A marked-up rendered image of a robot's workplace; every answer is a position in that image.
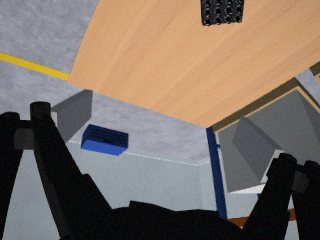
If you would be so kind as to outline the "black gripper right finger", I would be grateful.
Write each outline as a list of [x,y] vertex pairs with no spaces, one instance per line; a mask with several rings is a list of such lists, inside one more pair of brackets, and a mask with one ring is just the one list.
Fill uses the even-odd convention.
[[266,183],[237,240],[284,240],[291,195],[299,240],[320,240],[320,165],[310,160],[297,164],[247,117],[240,116],[232,142]]

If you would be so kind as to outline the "black knob box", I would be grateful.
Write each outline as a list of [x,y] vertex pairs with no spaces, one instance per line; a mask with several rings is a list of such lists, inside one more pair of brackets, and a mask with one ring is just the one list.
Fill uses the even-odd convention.
[[203,26],[242,22],[244,0],[200,0],[200,2]]

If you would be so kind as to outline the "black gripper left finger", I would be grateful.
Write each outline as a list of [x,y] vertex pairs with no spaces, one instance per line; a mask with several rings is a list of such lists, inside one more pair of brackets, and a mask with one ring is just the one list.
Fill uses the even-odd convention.
[[24,150],[34,150],[60,239],[69,234],[72,240],[141,240],[90,175],[81,173],[65,144],[91,118],[92,97],[93,90],[84,89],[53,107],[33,102],[31,120],[20,120],[16,112],[0,115],[0,240]]

